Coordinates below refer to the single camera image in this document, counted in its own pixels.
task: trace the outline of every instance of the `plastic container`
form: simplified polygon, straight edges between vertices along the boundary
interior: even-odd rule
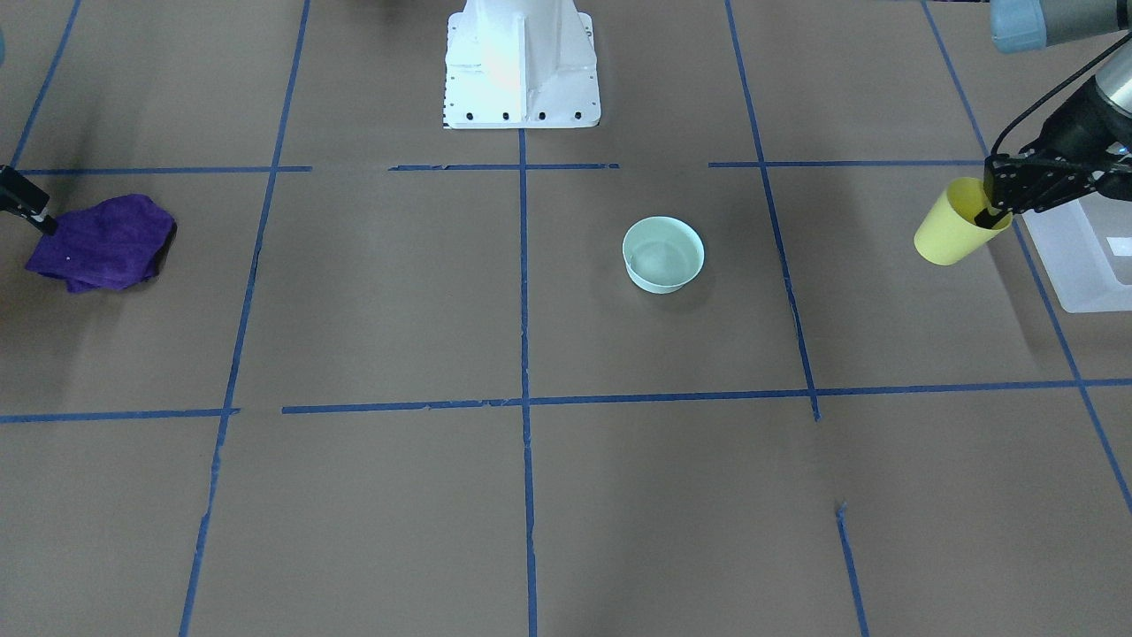
[[[642,290],[667,294],[683,287],[704,265],[704,243],[691,225],[650,216],[629,227],[621,242],[629,278]]]
[[[916,230],[920,256],[936,265],[953,265],[1010,227],[1011,214],[990,230],[975,224],[975,216],[988,205],[981,179],[961,177],[949,183]]]
[[[1022,218],[1065,311],[1132,310],[1132,203],[1091,193]]]

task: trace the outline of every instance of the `clear plastic bin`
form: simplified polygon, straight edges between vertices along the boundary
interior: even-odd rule
[[[1132,203],[1092,193],[1022,219],[1065,311],[1132,310]]]

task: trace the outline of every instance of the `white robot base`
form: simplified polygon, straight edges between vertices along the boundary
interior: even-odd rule
[[[445,64],[447,128],[601,120],[593,20],[573,0],[468,0],[448,19]]]

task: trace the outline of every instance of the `purple cloth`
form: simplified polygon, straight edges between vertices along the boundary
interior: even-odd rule
[[[177,223],[145,195],[126,195],[58,217],[26,267],[67,281],[67,291],[123,290],[157,274]]]

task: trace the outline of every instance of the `blue tape line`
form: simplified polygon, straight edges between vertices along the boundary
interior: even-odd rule
[[[852,589],[852,603],[857,609],[857,623],[860,626],[860,637],[868,637],[868,619],[865,617],[865,602],[860,596],[860,583],[857,580],[857,566],[852,560],[852,546],[849,545],[849,532],[846,531],[846,503],[838,508],[838,534],[841,535],[841,552],[846,557],[846,570],[849,571],[849,587]]]
[[[779,225],[778,208],[774,205],[774,191],[771,189],[771,177],[766,170],[766,156],[763,154],[762,136],[758,134],[758,118],[755,115],[755,103],[751,97],[751,86],[747,83],[747,67],[743,61],[743,49],[739,46],[739,32],[735,27],[735,12],[731,10],[731,0],[723,0],[727,7],[727,21],[731,28],[731,44],[735,46],[735,61],[739,67],[739,79],[743,81],[743,96],[747,101],[747,117],[751,119],[751,134],[755,140],[755,152],[758,155],[758,169],[763,177],[763,190],[766,193],[766,207],[771,216],[771,226],[774,230],[774,244],[778,247],[779,261],[782,265],[782,281],[786,284],[786,294],[790,300],[790,312],[794,315],[794,329],[798,337],[798,354],[801,356],[801,369],[806,375],[806,388],[809,390],[809,404],[814,411],[814,421],[822,420],[822,411],[817,404],[817,393],[814,388],[814,372],[809,365],[809,353],[806,348],[806,334],[801,328],[801,313],[798,311],[798,301],[794,294],[794,283],[790,279],[790,262],[786,255],[786,244],[782,241],[782,229]]]
[[[534,467],[531,457],[531,348],[530,295],[528,276],[528,190],[526,190],[526,130],[518,131],[518,272],[520,272],[520,333],[522,335],[523,386],[523,491],[526,509],[526,626],[530,637],[539,635],[539,594],[534,558]]]
[[[32,105],[32,112],[27,115],[27,121],[24,123],[24,131],[19,135],[19,141],[16,144],[16,152],[11,155],[11,161],[8,165],[16,167],[19,163],[19,158],[24,156],[24,148],[27,146],[27,138],[32,136],[32,127],[35,126],[35,118],[40,115],[40,109],[43,106],[43,98],[48,96],[48,88],[51,87],[51,80],[55,77],[55,70],[59,69],[59,61],[63,58],[63,51],[67,49],[67,42],[70,40],[71,29],[75,28],[75,19],[78,17],[79,5],[83,0],[75,0],[75,5],[71,6],[70,16],[67,18],[67,26],[63,28],[63,35],[59,38],[59,46],[55,48],[55,55],[51,58],[51,66],[48,67],[48,76],[43,78],[43,86],[40,87],[40,94],[35,96],[35,103]]]
[[[1035,381],[1035,382],[1010,382],[1010,384],[968,384],[968,385],[940,385],[940,386],[893,386],[893,387],[867,387],[867,388],[829,388],[818,389],[818,396],[880,396],[880,395],[904,395],[904,394],[949,394],[949,393],[976,393],[976,391],[1017,391],[1036,389],[1062,389],[1075,388],[1077,381]]]
[[[1101,379],[1084,381],[1086,387],[1132,387],[1132,379]]]
[[[947,53],[947,46],[943,42],[943,37],[940,35],[940,29],[935,25],[935,19],[932,17],[932,10],[925,0],[920,0],[920,7],[924,9],[924,15],[927,17],[928,24],[932,26],[932,33],[935,34],[935,41],[940,45],[940,52],[943,54],[944,61],[947,63],[947,70],[951,72],[951,79],[955,84],[955,91],[959,92],[959,96],[963,102],[963,106],[967,109],[967,114],[971,120],[971,127],[975,129],[975,136],[979,140],[979,146],[983,148],[984,153],[988,153],[986,145],[986,139],[983,137],[983,130],[979,128],[978,120],[975,118],[975,111],[971,110],[970,101],[967,98],[967,92],[963,91],[963,85],[959,80],[959,75],[955,72],[954,64],[951,63],[951,55]],[[1034,255],[1030,252],[1030,247],[1026,243],[1026,238],[1022,235],[1022,230],[1019,227],[1018,223],[1014,223],[1014,236],[1018,239],[1018,244],[1022,248],[1022,256],[1026,258],[1026,265],[1030,268],[1030,276],[1034,277],[1034,283],[1038,287],[1038,294],[1041,296],[1041,302],[1045,304],[1046,313],[1049,316],[1049,322],[1053,325],[1054,333],[1057,335],[1057,343],[1061,345],[1062,353],[1065,355],[1065,362],[1069,364],[1070,371],[1073,375],[1073,380],[1077,384],[1078,391],[1081,395],[1081,401],[1084,403],[1084,408],[1089,413],[1089,420],[1092,422],[1092,429],[1100,441],[1100,447],[1105,451],[1105,457],[1108,459],[1108,466],[1113,472],[1113,476],[1116,479],[1116,484],[1121,490],[1121,496],[1124,498],[1124,506],[1127,508],[1129,513],[1132,514],[1132,493],[1129,492],[1127,481],[1124,479],[1124,473],[1121,471],[1121,465],[1116,459],[1116,455],[1113,454],[1112,445],[1108,442],[1108,434],[1105,433],[1105,428],[1100,423],[1100,418],[1097,415],[1096,407],[1092,405],[1092,398],[1089,396],[1089,384],[1081,377],[1081,371],[1077,365],[1077,360],[1073,358],[1073,351],[1069,346],[1069,341],[1065,338],[1065,334],[1062,330],[1061,321],[1057,320],[1057,312],[1054,310],[1053,302],[1049,300],[1049,292],[1046,290],[1045,283],[1041,282],[1041,276],[1038,274],[1038,267],[1035,264]]]
[[[216,484],[220,479],[220,451],[224,447],[224,438],[228,436],[228,414],[221,416],[220,428],[216,431],[216,446],[213,448],[213,462],[208,472],[208,505],[205,507],[205,515],[200,517],[200,526],[197,528],[197,544],[192,552],[189,588],[185,594],[185,610],[181,612],[178,637],[188,637],[189,623],[192,621],[192,608],[197,601],[197,585],[200,583],[200,565],[205,557],[205,544],[208,542],[208,524],[212,522],[212,508],[216,499]]]
[[[267,229],[267,217],[271,212],[272,198],[275,192],[275,179],[278,175],[280,157],[283,155],[283,139],[286,136],[288,119],[291,114],[291,98],[294,95],[295,80],[299,77],[299,62],[302,59],[302,44],[307,35],[307,18],[310,16],[310,0],[303,0],[302,17],[299,20],[299,34],[295,38],[294,54],[291,58],[291,75],[288,79],[286,94],[283,98],[283,112],[280,114],[278,132],[275,136],[275,152],[272,155],[272,170],[267,177],[267,190],[264,193],[264,207],[259,213],[259,227],[256,231],[256,247],[251,255],[251,268],[248,272],[248,284],[243,293],[243,309],[240,312],[240,327],[235,336],[235,347],[232,352],[232,370],[229,373],[228,389],[224,393],[225,411],[232,407],[235,395],[235,381],[240,375],[240,358],[243,354],[243,339],[248,332],[248,317],[251,313],[251,299],[256,291],[256,276],[259,269],[259,253],[264,247],[264,233]],[[216,431],[216,447],[213,451],[212,474],[208,483],[208,507],[200,518],[200,528],[197,532],[197,548],[192,558],[192,571],[189,575],[189,587],[185,595],[185,610],[181,614],[181,627],[179,637],[188,637],[189,625],[192,620],[192,605],[196,601],[197,585],[200,577],[200,563],[204,560],[205,545],[208,539],[208,524],[212,520],[213,502],[216,497],[216,484],[220,477],[221,449],[228,437],[228,425],[230,416],[221,416],[220,428]]]
[[[932,16],[932,9],[925,0],[920,0],[920,8],[924,9],[924,16],[927,17],[927,24],[932,27],[932,34],[935,36],[935,43],[940,46],[940,53],[943,54],[943,62],[947,64],[947,72],[951,74],[951,80],[955,84],[955,88],[959,89],[959,98],[963,102],[963,109],[967,111],[967,119],[971,121],[971,128],[975,129],[975,137],[978,139],[979,147],[983,149],[983,154],[985,155],[989,153],[989,150],[987,149],[986,140],[983,138],[983,129],[979,128],[979,122],[975,118],[975,109],[971,107],[971,102],[967,98],[967,92],[963,91],[963,85],[959,81],[959,74],[955,72],[955,64],[951,62],[951,54],[947,53],[947,46],[943,43],[943,35],[940,33],[940,27],[935,24],[935,18]]]
[[[354,414],[362,412],[415,412],[423,410],[479,410],[482,407],[518,407],[518,398],[487,401],[438,401],[423,403],[362,403],[355,405],[299,405],[284,407],[284,415],[294,414]]]
[[[1110,379],[1087,381],[1095,387],[1132,387],[1132,379]],[[882,386],[857,388],[816,389],[818,396],[901,396],[914,394],[951,394],[981,391],[1027,391],[1048,389],[1070,389],[1078,387],[1077,381],[1019,381],[1002,384],[962,384],[962,385],[924,385],[924,386]],[[755,390],[755,391],[705,391],[683,394],[641,394],[641,395],[593,395],[593,396],[546,396],[528,398],[532,406],[552,405],[612,405],[624,403],[691,403],[706,401],[761,401],[774,398],[806,398],[808,389]],[[480,410],[488,407],[518,407],[522,398],[492,398],[484,401],[438,401],[421,403],[363,403],[352,405],[305,405],[283,407],[282,413],[294,414],[349,414],[354,412],[411,412],[417,410]]]
[[[983,160],[830,160],[830,161],[713,161],[707,167],[839,167],[983,165]]]
[[[448,163],[448,164],[402,164],[389,169],[389,172],[415,172],[435,171],[445,172],[453,170],[518,170],[518,164],[514,163]]]
[[[685,403],[697,401],[755,401],[761,398],[806,398],[809,390],[718,391],[606,396],[557,396],[532,398],[531,405],[610,405],[618,403]]]
[[[1105,450],[1105,458],[1108,459],[1108,467],[1113,471],[1113,476],[1116,479],[1116,487],[1121,490],[1121,496],[1124,498],[1124,506],[1127,508],[1129,514],[1132,514],[1132,492],[1129,491],[1129,483],[1124,479],[1124,472],[1121,471],[1121,464],[1116,459],[1116,454],[1113,453],[1113,446],[1108,442],[1108,434],[1105,433],[1104,425],[1100,424],[1100,418],[1097,416],[1097,408],[1092,405],[1092,398],[1089,397],[1089,391],[1084,388],[1084,384],[1078,388],[1081,393],[1081,401],[1084,402],[1084,408],[1089,412],[1089,420],[1092,421],[1092,430],[1097,432],[1097,439],[1100,440],[1100,448]]]
[[[454,170],[617,170],[619,163],[449,163],[400,164],[389,172],[446,172]]]
[[[83,175],[83,174],[226,174],[226,173],[267,173],[276,172],[310,172],[310,165],[191,165],[180,167],[35,167],[20,170],[24,174]]]
[[[86,423],[96,421],[160,421],[164,419],[215,419],[239,410],[165,410],[153,412],[89,412],[78,414],[23,414],[0,416],[0,424]]]
[[[618,170],[619,163],[529,163],[526,170]]]

